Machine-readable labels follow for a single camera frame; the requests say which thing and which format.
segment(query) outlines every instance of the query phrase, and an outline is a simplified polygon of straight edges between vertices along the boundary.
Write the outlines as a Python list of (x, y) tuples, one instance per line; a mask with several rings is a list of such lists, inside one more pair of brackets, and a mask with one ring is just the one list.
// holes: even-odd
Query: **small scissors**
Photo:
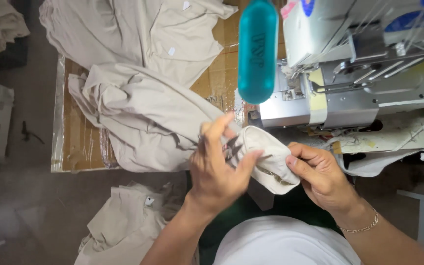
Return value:
[(228, 141), (223, 147), (222, 151), (225, 153), (225, 162), (228, 163), (234, 156), (236, 156), (243, 147), (243, 144), (235, 145), (236, 141), (238, 139), (238, 136), (233, 137)]

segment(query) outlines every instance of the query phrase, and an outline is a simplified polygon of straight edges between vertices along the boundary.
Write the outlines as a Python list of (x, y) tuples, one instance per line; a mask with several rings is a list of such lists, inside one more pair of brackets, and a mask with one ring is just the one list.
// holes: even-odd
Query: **hand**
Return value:
[(341, 216), (360, 202), (332, 153), (296, 142), (287, 147), (292, 155), (286, 158), (286, 164), (302, 178), (303, 188), (315, 204), (333, 216)]
[(221, 137), (233, 138), (235, 133), (228, 128), (234, 114), (227, 113), (213, 123), (201, 126), (203, 141), (189, 159), (192, 189), (185, 203), (196, 211), (214, 218), (246, 192), (251, 172), (263, 153), (256, 150), (246, 154), (236, 169), (225, 163)]

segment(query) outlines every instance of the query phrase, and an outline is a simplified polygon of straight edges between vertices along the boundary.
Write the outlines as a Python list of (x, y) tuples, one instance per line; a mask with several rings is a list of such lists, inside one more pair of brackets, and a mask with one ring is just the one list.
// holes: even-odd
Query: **person's left hand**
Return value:
[(228, 128), (234, 117), (233, 112), (229, 112), (213, 123), (202, 124), (203, 141), (189, 159), (193, 185), (185, 203), (193, 204), (196, 211), (211, 218), (246, 192), (251, 172), (263, 153), (256, 150), (246, 154), (236, 169), (225, 163), (221, 137), (235, 136)]

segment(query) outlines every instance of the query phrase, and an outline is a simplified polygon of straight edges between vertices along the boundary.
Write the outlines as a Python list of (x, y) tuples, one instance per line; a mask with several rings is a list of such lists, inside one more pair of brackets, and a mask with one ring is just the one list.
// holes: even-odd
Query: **sewing machine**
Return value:
[(424, 0), (289, 4), (287, 59), (260, 104), (264, 127), (367, 126), (377, 115), (424, 108)]

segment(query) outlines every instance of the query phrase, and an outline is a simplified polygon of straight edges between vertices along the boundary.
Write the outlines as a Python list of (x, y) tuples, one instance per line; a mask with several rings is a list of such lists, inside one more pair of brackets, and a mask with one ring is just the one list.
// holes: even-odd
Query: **person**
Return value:
[[(191, 264), (206, 226), (246, 192), (262, 151), (246, 154), (236, 169), (225, 163), (221, 138), (235, 136), (227, 127), (233, 118), (228, 113), (202, 125), (203, 141), (189, 161), (192, 189), (142, 265)], [(330, 152), (295, 142), (288, 147), (292, 155), (287, 166), (301, 177), (308, 197), (331, 214), (344, 237), (294, 218), (261, 216), (225, 235), (215, 264), (424, 265), (424, 247), (358, 196)]]

